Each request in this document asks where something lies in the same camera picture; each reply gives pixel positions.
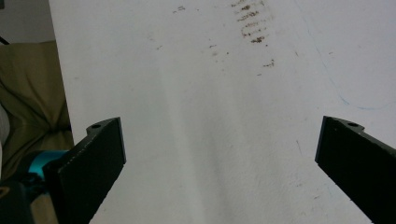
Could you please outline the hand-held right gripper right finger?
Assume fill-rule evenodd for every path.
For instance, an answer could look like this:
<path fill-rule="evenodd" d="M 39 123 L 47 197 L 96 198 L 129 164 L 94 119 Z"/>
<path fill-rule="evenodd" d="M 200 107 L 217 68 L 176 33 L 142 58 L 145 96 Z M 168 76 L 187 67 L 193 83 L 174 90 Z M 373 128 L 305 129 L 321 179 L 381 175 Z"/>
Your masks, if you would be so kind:
<path fill-rule="evenodd" d="M 315 162 L 373 224 L 396 224 L 396 149 L 357 123 L 325 116 Z"/>

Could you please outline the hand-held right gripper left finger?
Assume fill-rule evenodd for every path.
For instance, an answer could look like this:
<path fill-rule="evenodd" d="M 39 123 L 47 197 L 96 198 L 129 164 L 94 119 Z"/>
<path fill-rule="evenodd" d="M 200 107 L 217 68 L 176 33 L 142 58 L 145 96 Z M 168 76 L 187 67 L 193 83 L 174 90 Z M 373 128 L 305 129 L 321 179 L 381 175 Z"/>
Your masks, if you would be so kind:
<path fill-rule="evenodd" d="M 89 224 L 126 163 L 121 122 L 106 119 L 43 167 L 59 224 Z"/>

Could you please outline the olive cloth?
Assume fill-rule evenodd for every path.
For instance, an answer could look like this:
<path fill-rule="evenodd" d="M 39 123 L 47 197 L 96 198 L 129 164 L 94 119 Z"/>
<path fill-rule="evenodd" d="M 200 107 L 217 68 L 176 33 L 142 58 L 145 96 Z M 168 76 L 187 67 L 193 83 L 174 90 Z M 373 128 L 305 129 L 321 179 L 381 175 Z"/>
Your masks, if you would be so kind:
<path fill-rule="evenodd" d="M 54 41 L 0 46 L 1 179 L 23 157 L 74 146 L 57 45 Z"/>

